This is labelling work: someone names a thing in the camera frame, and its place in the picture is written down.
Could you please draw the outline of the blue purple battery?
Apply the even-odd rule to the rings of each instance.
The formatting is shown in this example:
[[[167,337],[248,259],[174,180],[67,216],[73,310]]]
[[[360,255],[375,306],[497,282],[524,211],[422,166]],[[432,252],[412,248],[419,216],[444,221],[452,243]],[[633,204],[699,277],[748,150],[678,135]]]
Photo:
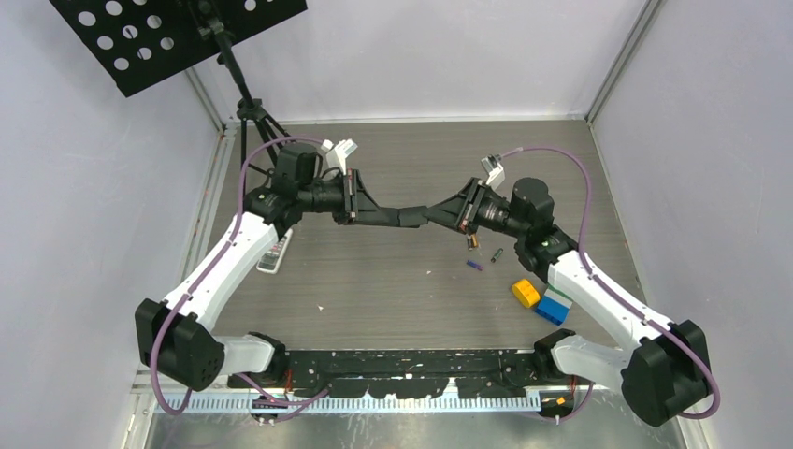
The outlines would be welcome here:
[[[475,268],[475,269],[477,269],[477,270],[479,270],[479,271],[483,271],[483,266],[481,266],[480,264],[478,264],[478,263],[476,263],[476,262],[474,262],[474,261],[468,260],[468,261],[466,262],[466,264],[467,264],[467,266],[469,266],[469,267]]]

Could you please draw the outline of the green black battery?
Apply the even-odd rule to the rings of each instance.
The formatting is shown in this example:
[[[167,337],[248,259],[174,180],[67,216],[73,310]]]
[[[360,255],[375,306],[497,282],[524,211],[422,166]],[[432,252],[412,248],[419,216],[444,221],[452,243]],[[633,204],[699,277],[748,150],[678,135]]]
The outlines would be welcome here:
[[[502,256],[503,252],[504,252],[504,250],[503,250],[502,248],[498,248],[498,249],[497,249],[497,250],[494,252],[494,254],[492,255],[492,257],[491,257],[490,261],[491,261],[492,263],[496,263],[496,262],[498,261],[498,259],[499,259],[499,258]]]

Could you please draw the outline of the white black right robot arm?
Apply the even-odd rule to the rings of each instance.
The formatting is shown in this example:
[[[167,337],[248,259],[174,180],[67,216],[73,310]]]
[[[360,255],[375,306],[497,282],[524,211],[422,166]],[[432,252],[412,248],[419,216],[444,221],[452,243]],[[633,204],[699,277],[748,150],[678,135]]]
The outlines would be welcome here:
[[[690,320],[675,323],[653,311],[611,280],[584,251],[581,241],[554,222],[555,202],[548,186],[522,178],[510,198],[478,179],[424,213],[434,224],[470,234],[480,227],[516,239],[520,264],[548,287],[588,313],[613,338],[608,348],[568,331],[549,339],[534,362],[537,377],[557,384],[568,374],[622,395],[644,423],[658,427],[712,401],[703,419],[720,404],[703,330]]]

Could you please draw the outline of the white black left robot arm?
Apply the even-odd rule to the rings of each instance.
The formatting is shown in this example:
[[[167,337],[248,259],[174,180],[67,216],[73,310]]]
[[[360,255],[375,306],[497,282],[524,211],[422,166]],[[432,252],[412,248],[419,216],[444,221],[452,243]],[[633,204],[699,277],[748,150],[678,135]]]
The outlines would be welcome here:
[[[304,213],[329,213],[340,225],[418,227],[421,208],[384,208],[368,194],[355,169],[334,167],[335,177],[318,177],[321,154],[314,138],[277,138],[281,145],[272,181],[238,188],[237,213],[221,240],[195,270],[166,297],[144,300],[135,321],[141,361],[159,375],[202,391],[225,374],[250,373],[265,387],[279,385],[287,372],[274,342],[252,335],[215,337],[212,330],[239,284]]]

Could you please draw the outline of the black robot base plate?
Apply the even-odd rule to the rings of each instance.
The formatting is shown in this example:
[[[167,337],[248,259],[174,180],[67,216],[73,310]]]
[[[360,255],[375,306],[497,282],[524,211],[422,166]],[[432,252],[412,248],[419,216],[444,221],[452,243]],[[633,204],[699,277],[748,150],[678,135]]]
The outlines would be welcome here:
[[[298,399],[435,399],[456,390],[461,399],[520,398],[529,387],[560,386],[567,405],[582,380],[551,372],[530,350],[292,350],[248,377]]]

